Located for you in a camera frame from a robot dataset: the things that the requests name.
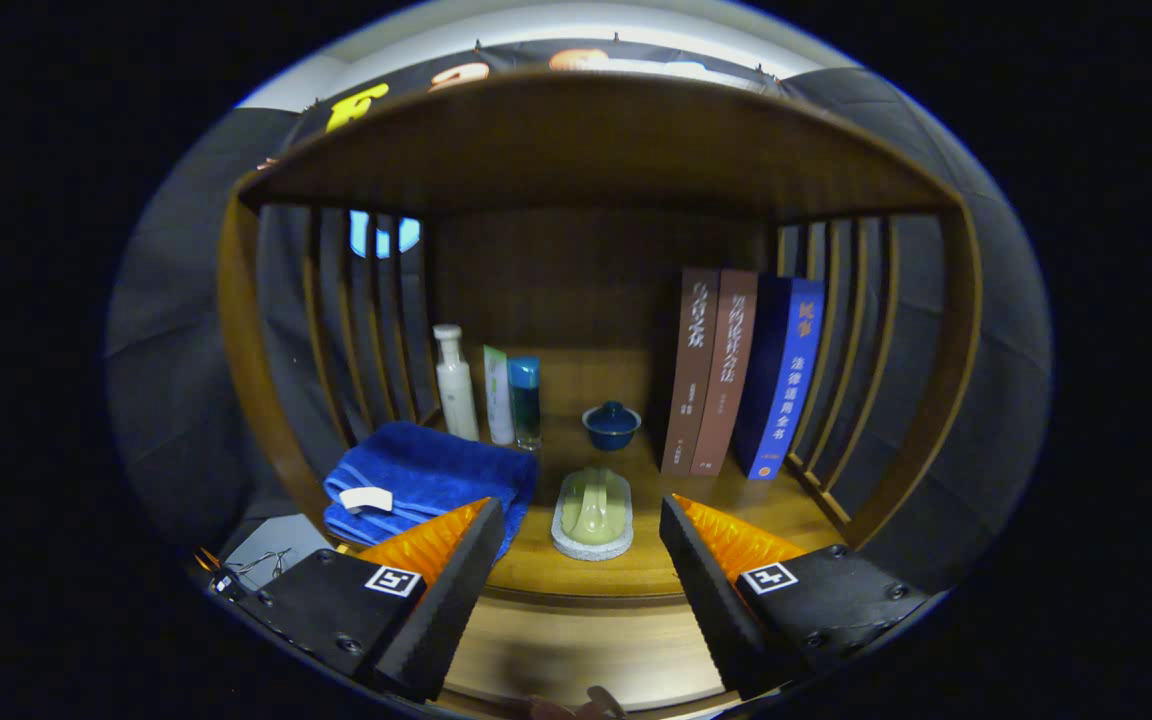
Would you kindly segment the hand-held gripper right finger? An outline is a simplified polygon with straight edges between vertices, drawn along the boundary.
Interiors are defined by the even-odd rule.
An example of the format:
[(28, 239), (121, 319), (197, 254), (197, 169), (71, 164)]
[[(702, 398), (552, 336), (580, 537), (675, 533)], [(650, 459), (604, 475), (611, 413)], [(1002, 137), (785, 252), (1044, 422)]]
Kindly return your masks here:
[(681, 495), (664, 497), (659, 535), (719, 679), (742, 700), (836, 674), (937, 602), (846, 544), (801, 550)]

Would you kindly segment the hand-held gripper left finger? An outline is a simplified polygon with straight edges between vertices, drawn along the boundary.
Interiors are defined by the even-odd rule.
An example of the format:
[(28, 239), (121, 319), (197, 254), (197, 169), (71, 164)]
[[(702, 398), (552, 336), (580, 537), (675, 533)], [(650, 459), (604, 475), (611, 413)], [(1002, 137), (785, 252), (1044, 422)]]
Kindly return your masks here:
[(260, 588), (212, 561), (211, 593), (333, 679), (433, 702), (505, 530), (480, 498), (365, 551), (316, 550)]

